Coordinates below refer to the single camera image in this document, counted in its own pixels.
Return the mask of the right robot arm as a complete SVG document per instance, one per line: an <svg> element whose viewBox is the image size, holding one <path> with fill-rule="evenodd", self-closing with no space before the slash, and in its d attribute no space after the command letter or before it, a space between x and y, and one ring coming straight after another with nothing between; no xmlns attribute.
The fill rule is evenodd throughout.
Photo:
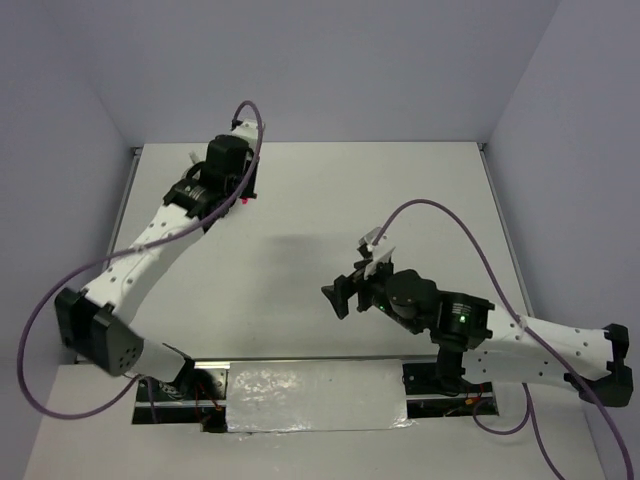
<svg viewBox="0 0 640 480"><path fill-rule="evenodd" d="M392 262L369 268L356 263L321 292L336 316L345 318L351 298L357 309L376 308L414 335L437 345L435 380L446 391L487 382L531 383L574 390L581 400L606 407L629 404L633 376L625 363L626 327L565 326L528 316L514 319L486 299L445 291L412 269Z"/></svg>

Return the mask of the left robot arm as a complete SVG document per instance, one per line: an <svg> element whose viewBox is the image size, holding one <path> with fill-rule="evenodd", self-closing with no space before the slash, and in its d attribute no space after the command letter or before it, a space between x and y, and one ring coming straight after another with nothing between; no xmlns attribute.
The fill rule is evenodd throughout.
<svg viewBox="0 0 640 480"><path fill-rule="evenodd" d="M62 289L54 306L63 344L107 374L157 380L175 399L189 396L204 374L193 359L166 343L138 335L133 321L146 296L191 245L210 229L203 220L226 215L237 199L254 197L251 161L255 128L243 124L209 142L206 157L164 195L162 204L120 257L81 290Z"/></svg>

